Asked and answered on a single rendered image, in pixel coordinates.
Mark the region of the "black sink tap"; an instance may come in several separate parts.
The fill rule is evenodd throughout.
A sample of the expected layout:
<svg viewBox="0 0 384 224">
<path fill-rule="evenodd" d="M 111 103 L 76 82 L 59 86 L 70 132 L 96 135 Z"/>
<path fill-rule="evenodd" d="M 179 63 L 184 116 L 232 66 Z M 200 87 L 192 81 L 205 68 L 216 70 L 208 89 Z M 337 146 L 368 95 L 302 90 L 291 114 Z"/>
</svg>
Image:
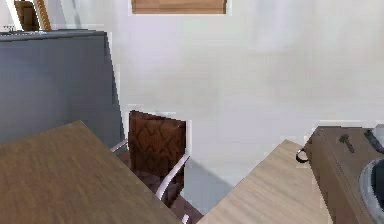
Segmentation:
<svg viewBox="0 0 384 224">
<path fill-rule="evenodd" d="M 371 144 L 371 146 L 379 153 L 384 154 L 384 147 L 381 145 L 379 140 L 373 135 L 371 130 L 367 130 L 364 133 L 365 137 L 367 138 L 368 142 Z"/>
</svg>

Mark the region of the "brown wooden door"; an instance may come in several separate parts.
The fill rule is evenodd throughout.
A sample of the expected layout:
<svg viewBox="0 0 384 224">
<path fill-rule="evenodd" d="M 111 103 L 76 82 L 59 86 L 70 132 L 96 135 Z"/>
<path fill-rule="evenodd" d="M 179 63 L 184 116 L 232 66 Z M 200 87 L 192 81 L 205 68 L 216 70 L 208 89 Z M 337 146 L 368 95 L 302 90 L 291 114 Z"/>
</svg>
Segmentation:
<svg viewBox="0 0 384 224">
<path fill-rule="evenodd" d="M 44 0 L 14 0 L 14 5 L 24 31 L 51 29 Z"/>
</svg>

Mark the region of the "wooden framed wall picture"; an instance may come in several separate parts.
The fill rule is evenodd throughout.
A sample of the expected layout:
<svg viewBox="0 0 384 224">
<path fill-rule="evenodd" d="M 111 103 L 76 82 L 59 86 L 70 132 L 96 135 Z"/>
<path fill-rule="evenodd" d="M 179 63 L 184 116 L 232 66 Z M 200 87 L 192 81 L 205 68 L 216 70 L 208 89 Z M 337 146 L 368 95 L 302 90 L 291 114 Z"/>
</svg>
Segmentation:
<svg viewBox="0 0 384 224">
<path fill-rule="evenodd" d="M 131 0 L 134 14 L 225 14 L 227 0 Z"/>
</svg>

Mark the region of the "black small counter utensil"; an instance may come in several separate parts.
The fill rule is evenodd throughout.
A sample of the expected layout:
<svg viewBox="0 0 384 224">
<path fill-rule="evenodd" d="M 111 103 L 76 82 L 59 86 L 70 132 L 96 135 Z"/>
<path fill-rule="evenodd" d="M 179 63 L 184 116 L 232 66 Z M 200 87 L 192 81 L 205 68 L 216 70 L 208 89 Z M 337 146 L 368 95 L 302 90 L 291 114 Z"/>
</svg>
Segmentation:
<svg viewBox="0 0 384 224">
<path fill-rule="evenodd" d="M 349 141 L 349 135 L 348 134 L 343 134 L 340 138 L 339 138 L 339 141 L 341 142 L 341 143 L 344 143 L 346 146 L 347 146 L 347 148 L 349 149 L 349 151 L 351 152 L 351 153 L 354 153 L 355 152 L 355 149 L 354 149 L 354 147 L 353 147 L 353 145 L 350 143 L 350 141 Z"/>
</svg>

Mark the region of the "steel round sink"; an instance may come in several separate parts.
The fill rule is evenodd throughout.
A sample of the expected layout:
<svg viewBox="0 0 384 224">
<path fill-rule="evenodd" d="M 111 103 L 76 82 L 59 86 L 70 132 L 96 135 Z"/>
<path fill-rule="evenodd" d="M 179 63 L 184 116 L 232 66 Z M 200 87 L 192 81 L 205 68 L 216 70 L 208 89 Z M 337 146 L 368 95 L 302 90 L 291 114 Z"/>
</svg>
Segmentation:
<svg viewBox="0 0 384 224">
<path fill-rule="evenodd" d="M 374 224 L 384 224 L 384 159 L 369 162 L 359 177 L 363 202 Z"/>
</svg>

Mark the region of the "brown kitchen counter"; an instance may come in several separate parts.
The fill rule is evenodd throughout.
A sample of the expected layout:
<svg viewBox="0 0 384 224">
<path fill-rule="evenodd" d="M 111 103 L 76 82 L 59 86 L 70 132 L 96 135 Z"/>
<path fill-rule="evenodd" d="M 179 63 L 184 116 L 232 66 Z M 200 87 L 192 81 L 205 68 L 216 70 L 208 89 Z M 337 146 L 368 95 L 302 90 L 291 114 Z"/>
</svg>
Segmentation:
<svg viewBox="0 0 384 224">
<path fill-rule="evenodd" d="M 384 158 L 368 142 L 368 128 L 319 126 L 304 146 L 334 224 L 374 224 L 363 202 L 359 177 L 372 160 Z M 339 141 L 343 134 L 355 152 Z"/>
</svg>

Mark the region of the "grey fridge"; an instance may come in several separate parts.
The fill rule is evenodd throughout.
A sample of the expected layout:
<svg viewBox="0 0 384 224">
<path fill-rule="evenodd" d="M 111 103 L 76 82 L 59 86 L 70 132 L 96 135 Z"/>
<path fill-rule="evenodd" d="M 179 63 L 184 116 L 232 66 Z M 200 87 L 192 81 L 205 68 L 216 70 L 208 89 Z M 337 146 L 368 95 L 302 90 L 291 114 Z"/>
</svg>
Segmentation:
<svg viewBox="0 0 384 224">
<path fill-rule="evenodd" d="M 77 120 L 109 147 L 124 139 L 107 33 L 1 33 L 0 143 Z"/>
</svg>

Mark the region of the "brown wooden dining table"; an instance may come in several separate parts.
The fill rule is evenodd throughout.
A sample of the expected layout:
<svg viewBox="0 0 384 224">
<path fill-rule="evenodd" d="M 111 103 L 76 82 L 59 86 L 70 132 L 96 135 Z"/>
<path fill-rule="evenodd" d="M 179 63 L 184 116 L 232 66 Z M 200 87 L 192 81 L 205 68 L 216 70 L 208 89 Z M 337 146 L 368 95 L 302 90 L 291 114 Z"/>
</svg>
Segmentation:
<svg viewBox="0 0 384 224">
<path fill-rule="evenodd" d="M 0 224 L 182 224 L 76 121 L 0 144 Z"/>
</svg>

